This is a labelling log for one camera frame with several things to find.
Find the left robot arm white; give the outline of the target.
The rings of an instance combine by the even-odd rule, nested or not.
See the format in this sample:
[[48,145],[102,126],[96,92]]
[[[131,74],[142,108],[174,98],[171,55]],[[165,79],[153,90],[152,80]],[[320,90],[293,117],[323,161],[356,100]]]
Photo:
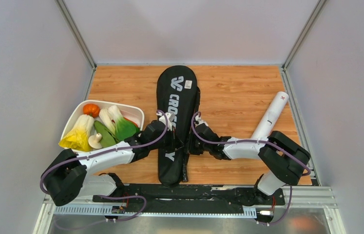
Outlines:
[[41,175],[40,189],[56,206],[93,195],[106,195],[110,201],[118,202],[124,196],[124,188],[114,176],[98,175],[99,172],[141,160],[152,150],[172,152],[183,146],[174,126],[154,120],[143,131],[105,149],[84,153],[64,149]]

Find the black racket bag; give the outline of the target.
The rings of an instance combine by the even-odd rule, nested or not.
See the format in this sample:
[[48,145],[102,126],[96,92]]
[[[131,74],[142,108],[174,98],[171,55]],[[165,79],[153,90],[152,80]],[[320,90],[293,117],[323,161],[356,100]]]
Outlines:
[[157,81],[156,100],[159,110],[175,114],[172,124],[184,142],[183,148],[172,153],[158,150],[158,179],[162,185],[173,187],[182,180],[182,161],[191,132],[191,118],[200,103],[200,89],[194,71],[183,65],[165,69]]

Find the badminton racket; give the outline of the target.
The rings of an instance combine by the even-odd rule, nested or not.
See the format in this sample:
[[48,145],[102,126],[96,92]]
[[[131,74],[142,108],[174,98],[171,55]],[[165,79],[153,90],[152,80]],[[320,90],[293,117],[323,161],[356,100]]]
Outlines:
[[183,155],[183,161],[182,161],[182,182],[188,182],[188,161],[189,161],[189,154],[184,153]]

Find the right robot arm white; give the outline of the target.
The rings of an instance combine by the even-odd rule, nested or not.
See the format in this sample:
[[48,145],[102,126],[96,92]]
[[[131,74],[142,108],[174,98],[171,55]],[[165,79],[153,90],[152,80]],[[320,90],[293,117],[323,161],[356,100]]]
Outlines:
[[298,185],[300,178],[308,176],[310,153],[279,131],[267,137],[240,139],[218,136],[205,124],[192,124],[194,143],[191,153],[208,152],[217,160],[259,159],[269,169],[255,183],[254,200],[265,204],[284,185]]

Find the white shuttlecock tube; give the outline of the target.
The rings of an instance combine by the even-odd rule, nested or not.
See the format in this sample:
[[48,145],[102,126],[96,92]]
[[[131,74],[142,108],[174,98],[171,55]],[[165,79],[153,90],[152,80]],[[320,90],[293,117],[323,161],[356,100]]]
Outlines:
[[289,100],[286,92],[278,92],[264,113],[251,138],[268,137]]

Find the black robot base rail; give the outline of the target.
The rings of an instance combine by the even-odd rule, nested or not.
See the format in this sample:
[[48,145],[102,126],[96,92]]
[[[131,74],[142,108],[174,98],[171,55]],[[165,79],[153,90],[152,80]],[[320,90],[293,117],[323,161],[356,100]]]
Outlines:
[[262,205],[271,207],[273,203],[285,204],[281,189],[271,198],[256,198],[253,187],[224,187],[222,185],[178,185],[166,187],[159,184],[129,184],[119,186],[113,197],[126,197],[121,203],[127,211],[139,211],[147,200],[146,213],[181,214],[240,214],[243,207]]

